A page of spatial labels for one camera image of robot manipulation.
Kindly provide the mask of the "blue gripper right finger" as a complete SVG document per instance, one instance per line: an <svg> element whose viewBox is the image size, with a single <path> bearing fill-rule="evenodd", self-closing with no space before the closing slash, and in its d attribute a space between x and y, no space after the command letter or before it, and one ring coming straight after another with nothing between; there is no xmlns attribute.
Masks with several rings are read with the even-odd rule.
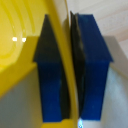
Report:
<svg viewBox="0 0 128 128"><path fill-rule="evenodd" d="M100 120L113 58L92 15L71 13L71 43L79 116L83 120Z"/></svg>

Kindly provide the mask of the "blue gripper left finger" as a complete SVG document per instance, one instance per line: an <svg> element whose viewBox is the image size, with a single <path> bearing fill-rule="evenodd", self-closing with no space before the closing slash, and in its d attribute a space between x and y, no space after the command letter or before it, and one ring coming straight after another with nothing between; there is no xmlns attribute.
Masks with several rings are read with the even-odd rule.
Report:
<svg viewBox="0 0 128 128"><path fill-rule="evenodd" d="M70 98L57 41L46 15L34 61L38 65L44 122L61 122L70 117Z"/></svg>

